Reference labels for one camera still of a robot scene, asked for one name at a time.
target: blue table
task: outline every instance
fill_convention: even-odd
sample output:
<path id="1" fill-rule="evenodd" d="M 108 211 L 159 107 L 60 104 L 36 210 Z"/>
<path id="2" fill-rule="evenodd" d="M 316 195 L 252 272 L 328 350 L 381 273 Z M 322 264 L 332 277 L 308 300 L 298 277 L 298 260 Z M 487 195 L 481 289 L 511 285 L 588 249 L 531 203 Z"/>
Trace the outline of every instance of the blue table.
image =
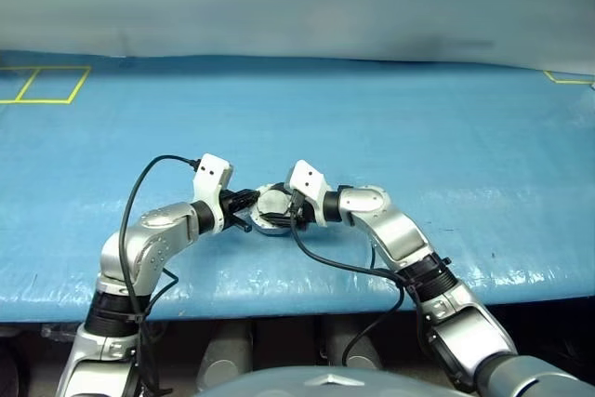
<path id="1" fill-rule="evenodd" d="M 234 190 L 283 180 L 299 158 L 332 185 L 383 185 L 487 303 L 595 294 L 586 84 L 462 64 L 0 58 L 29 67 L 0 70 L 0 321 L 84 318 L 130 187 L 166 152 L 230 160 Z M 163 164 L 133 218 L 191 198 L 191 170 Z M 365 238 L 340 224 L 305 240 L 369 261 Z M 395 299 L 381 279 L 257 232 L 206 236 L 170 266 L 180 283 L 155 318 L 379 311 Z"/>

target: black wire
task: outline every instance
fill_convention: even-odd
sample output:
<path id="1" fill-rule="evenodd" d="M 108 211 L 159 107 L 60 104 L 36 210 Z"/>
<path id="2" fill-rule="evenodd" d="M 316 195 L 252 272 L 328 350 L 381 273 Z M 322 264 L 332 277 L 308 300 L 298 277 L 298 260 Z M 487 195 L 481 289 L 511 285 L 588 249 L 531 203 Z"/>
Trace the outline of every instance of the black wire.
<path id="1" fill-rule="evenodd" d="M 122 223 L 120 224 L 120 233 L 118 235 L 118 255 L 120 258 L 120 268 L 122 269 L 124 283 L 126 284 L 126 291 L 128 292 L 128 296 L 130 297 L 132 311 L 135 313 L 137 317 L 137 324 L 139 325 L 139 337 L 137 339 L 137 365 L 139 368 L 140 380 L 142 381 L 142 384 L 145 386 L 145 388 L 156 397 L 166 395 L 170 393 L 172 390 L 162 390 L 159 387 L 159 374 L 152 354 L 151 336 L 149 334 L 149 330 L 147 328 L 145 320 L 157 299 L 160 298 L 167 290 L 169 290 L 178 282 L 178 277 L 174 275 L 171 271 L 164 269 L 164 273 L 171 277 L 173 281 L 166 285 L 150 301 L 147 309 L 143 311 L 140 308 L 139 299 L 134 291 L 132 280 L 130 278 L 130 269 L 128 268 L 128 262 L 126 261 L 125 240 L 128 221 L 130 220 L 130 211 L 132 210 L 132 205 L 134 204 L 134 199 L 137 196 L 137 192 L 139 192 L 140 184 L 145 179 L 145 177 L 147 177 L 147 174 L 149 174 L 149 171 L 152 169 L 152 167 L 155 166 L 157 163 L 161 162 L 162 160 L 178 160 L 180 162 L 192 166 L 193 168 L 196 168 L 197 165 L 196 161 L 177 155 L 160 155 L 158 157 L 153 158 L 142 170 L 139 177 L 137 178 L 137 181 L 132 187 L 132 190 L 130 191 L 130 195 L 128 196 L 128 200 L 124 208 L 124 213 L 122 215 Z"/>
<path id="2" fill-rule="evenodd" d="M 296 221 L 297 212 L 298 211 L 293 206 L 289 209 L 289 225 L 291 228 L 291 235 L 293 236 L 294 241 L 296 241 L 297 246 L 301 249 L 301 251 L 304 252 L 306 256 L 330 267 L 353 271 L 355 273 L 371 274 L 372 276 L 378 276 L 380 278 L 390 279 L 391 281 L 396 282 L 396 277 L 389 271 L 384 271 L 381 269 L 367 269 L 366 267 L 356 267 L 355 265 L 343 264 L 342 262 L 336 262 L 335 260 L 323 258 L 322 256 L 312 253 L 308 247 L 304 245 L 299 237 L 298 224 Z"/>
<path id="3" fill-rule="evenodd" d="M 374 269 L 374 264 L 376 264 L 376 249 L 373 245 L 370 245 L 372 248 L 372 259 L 370 260 L 370 269 Z"/>
<path id="4" fill-rule="evenodd" d="M 353 349 L 353 346 L 355 346 L 360 339 L 365 337 L 368 334 L 368 332 L 370 332 L 372 329 L 374 329 L 377 325 L 384 322 L 384 320 L 386 320 L 391 314 L 393 314 L 397 310 L 399 310 L 399 308 L 403 305 L 403 301 L 405 299 L 405 293 L 404 293 L 402 287 L 399 286 L 398 288 L 399 288 L 399 299 L 397 299 L 396 304 L 394 306 L 392 306 L 389 310 L 385 311 L 380 316 L 378 316 L 364 330 L 362 330 L 359 334 L 357 334 L 355 337 L 353 337 L 351 339 L 351 341 L 347 344 L 347 346 L 345 346 L 345 349 L 343 350 L 343 355 L 341 356 L 341 364 L 343 364 L 344 366 L 347 366 L 347 357 L 349 356 L 351 349 Z"/>
<path id="5" fill-rule="evenodd" d="M 430 353 L 430 348 L 428 347 L 428 341 L 424 337 L 424 321 L 423 317 L 423 310 L 421 310 L 421 302 L 419 300 L 419 295 L 414 287 L 408 286 L 407 291 L 411 295 L 411 299 L 413 300 L 416 306 L 416 334 L 417 334 L 417 344 L 419 344 L 419 348 L 421 351 L 426 355 L 428 358 L 433 358 L 432 354 Z"/>
<path id="6" fill-rule="evenodd" d="M 319 256 L 315 253 L 312 253 L 308 247 L 306 247 L 304 245 L 304 243 L 302 242 L 301 238 L 299 237 L 298 234 L 298 225 L 297 225 L 297 213 L 298 213 L 298 206 L 296 206 L 295 201 L 299 201 L 299 197 L 297 196 L 297 194 L 294 192 L 294 196 L 292 197 L 292 205 L 289 207 L 289 224 L 290 224 L 290 228 L 291 228 L 291 235 L 294 238 L 294 241 L 296 241 L 297 246 L 301 249 L 302 252 L 304 252 L 304 254 L 306 254 L 306 256 L 308 256 L 309 258 L 312 258 L 318 262 L 321 262 L 325 265 L 328 265 L 330 267 L 335 267 L 337 269 L 341 269 L 341 270 L 346 270 L 346 271 L 353 271 L 356 273 L 363 273 L 363 274 L 371 274 L 373 276 L 378 276 L 380 278 L 385 278 L 385 279 L 389 279 L 391 281 L 393 281 L 395 283 L 395 285 L 397 286 L 397 289 L 399 291 L 399 298 L 397 299 L 396 304 L 389 309 L 388 311 L 384 312 L 383 314 L 381 314 L 379 317 L 377 317 L 375 319 L 374 322 L 372 322 L 369 326 L 367 326 L 364 330 L 362 330 L 360 333 L 358 333 L 345 347 L 345 349 L 343 350 L 343 355 L 341 356 L 341 363 L 346 366 L 347 365 L 347 357 L 351 351 L 351 349 L 353 349 L 353 346 L 355 346 L 355 344 L 362 339 L 362 337 L 364 337 L 365 335 L 368 334 L 368 332 L 370 332 L 372 329 L 374 329 L 377 325 L 379 325 L 380 323 L 382 323 L 386 318 L 388 318 L 389 315 L 391 315 L 392 313 L 396 312 L 397 310 L 399 310 L 399 308 L 403 305 L 403 301 L 404 301 L 404 291 L 403 291 L 403 287 L 401 286 L 402 283 L 402 278 L 400 278 L 398 275 L 394 274 L 392 271 L 388 271 L 385 269 L 374 269 L 374 264 L 376 262 L 376 251 L 374 249 L 374 247 L 372 247 L 372 261 L 370 262 L 370 268 L 364 268 L 364 267 L 356 267 L 354 265 L 350 265 L 350 264 L 343 264 L 342 262 L 336 262 L 332 259 L 328 259 L 328 258 L 323 258 L 322 256 Z"/>

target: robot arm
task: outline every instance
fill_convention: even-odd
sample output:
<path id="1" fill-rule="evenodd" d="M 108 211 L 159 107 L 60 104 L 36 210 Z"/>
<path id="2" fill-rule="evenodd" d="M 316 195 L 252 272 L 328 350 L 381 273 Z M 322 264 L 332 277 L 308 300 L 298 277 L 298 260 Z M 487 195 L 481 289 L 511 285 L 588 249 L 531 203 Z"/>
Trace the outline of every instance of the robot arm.
<path id="1" fill-rule="evenodd" d="M 342 221 L 368 234 L 416 303 L 423 323 L 421 342 L 455 386 L 477 389 L 482 396 L 562 395 L 562 390 L 564 395 L 590 395 L 590 385 L 541 360 L 518 356 L 506 330 L 450 272 L 450 259 L 438 256 L 385 190 L 363 186 L 332 191 L 324 176 L 303 160 L 290 171 L 284 187 L 308 204 L 302 220 L 322 226 Z M 277 213 L 275 223 L 280 222 L 283 217 Z"/>
<path id="2" fill-rule="evenodd" d="M 258 193 L 226 190 L 231 172 L 228 162 L 205 154 L 194 177 L 191 204 L 155 209 L 126 229 L 126 263 L 142 311 L 150 306 L 165 264 L 200 234 L 222 232 L 231 225 L 250 231 L 233 213 L 251 206 Z M 118 232 L 113 234 L 101 251 L 96 292 L 60 378 L 59 397 L 139 394 L 135 366 L 139 315 L 133 312 L 124 283 L 118 236 Z"/>

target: yellow tape line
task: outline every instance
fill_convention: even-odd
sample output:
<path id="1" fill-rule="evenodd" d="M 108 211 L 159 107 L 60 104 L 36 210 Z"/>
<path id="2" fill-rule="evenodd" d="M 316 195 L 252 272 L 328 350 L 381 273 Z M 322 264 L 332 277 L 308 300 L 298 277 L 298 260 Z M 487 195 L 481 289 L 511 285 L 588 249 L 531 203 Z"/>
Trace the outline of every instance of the yellow tape line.
<path id="1" fill-rule="evenodd" d="M 558 79 L 555 78 L 549 70 L 544 70 L 543 73 L 549 78 L 552 83 L 556 84 L 593 84 L 595 79 L 589 81 L 588 79 Z"/>
<path id="2" fill-rule="evenodd" d="M 20 88 L 19 93 L 14 99 L 0 99 L 0 104 L 70 104 L 73 102 L 74 97 L 78 94 L 85 83 L 87 77 L 91 73 L 90 65 L 22 65 L 13 67 L 0 67 L 0 71 L 16 71 L 16 70 L 33 70 L 31 76 L 27 82 Z M 83 75 L 74 86 L 73 91 L 70 93 L 68 98 L 52 99 L 52 98 L 41 98 L 41 99 L 24 99 L 23 96 L 42 70 L 83 70 Z"/>

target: white bracket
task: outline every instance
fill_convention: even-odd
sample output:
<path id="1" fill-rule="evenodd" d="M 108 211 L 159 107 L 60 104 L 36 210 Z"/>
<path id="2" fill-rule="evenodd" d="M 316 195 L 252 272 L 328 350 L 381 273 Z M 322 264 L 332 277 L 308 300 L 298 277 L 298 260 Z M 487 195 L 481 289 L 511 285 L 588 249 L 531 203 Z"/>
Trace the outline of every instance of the white bracket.
<path id="1" fill-rule="evenodd" d="M 226 160 L 206 153 L 198 165 L 196 175 L 192 181 L 194 186 L 194 202 L 201 200 L 208 205 L 215 218 L 213 234 L 223 231 L 225 216 L 219 204 L 221 190 L 227 188 L 230 182 L 233 166 Z"/>
<path id="2" fill-rule="evenodd" d="M 289 191 L 297 190 L 306 196 L 306 200 L 314 208 L 316 223 L 321 227 L 326 226 L 324 218 L 324 195 L 331 191 L 324 175 L 314 169 L 305 160 L 299 160 L 287 176 L 285 187 Z"/>

